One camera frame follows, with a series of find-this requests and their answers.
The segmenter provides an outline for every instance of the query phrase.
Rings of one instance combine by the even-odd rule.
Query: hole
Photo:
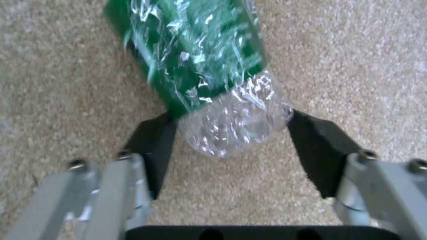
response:
[[[376,154],[372,151],[368,151],[368,150],[364,150],[364,153],[368,156],[368,157],[375,157]]]
[[[427,162],[422,160],[422,159],[416,159],[415,160],[417,162],[417,164],[421,167],[427,167]]]
[[[297,232],[297,240],[322,240],[320,235],[312,228],[303,228]]]
[[[208,228],[202,232],[199,240],[224,240],[224,237],[219,230]]]

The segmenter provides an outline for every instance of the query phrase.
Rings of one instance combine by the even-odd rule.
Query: gray metal arm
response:
[[[406,240],[427,240],[427,177],[411,170],[413,163],[397,164],[361,158],[347,158],[334,209],[345,224],[381,227]]]

